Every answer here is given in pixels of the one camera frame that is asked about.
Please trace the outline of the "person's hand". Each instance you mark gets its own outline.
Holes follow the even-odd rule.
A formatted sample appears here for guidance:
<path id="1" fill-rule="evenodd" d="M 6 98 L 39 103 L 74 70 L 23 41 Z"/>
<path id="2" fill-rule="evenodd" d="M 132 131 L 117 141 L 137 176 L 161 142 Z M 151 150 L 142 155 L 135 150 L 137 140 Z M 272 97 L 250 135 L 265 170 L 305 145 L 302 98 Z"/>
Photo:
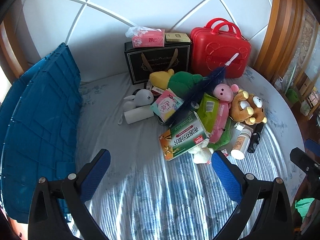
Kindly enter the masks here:
<path id="1" fill-rule="evenodd" d="M 310 227 L 311 223 L 315 220 L 316 216 L 319 215 L 319 200 L 314 200 L 309 209 L 308 212 L 303 219 L 302 225 L 300 227 L 300 233 L 303 235 L 307 229 Z"/>

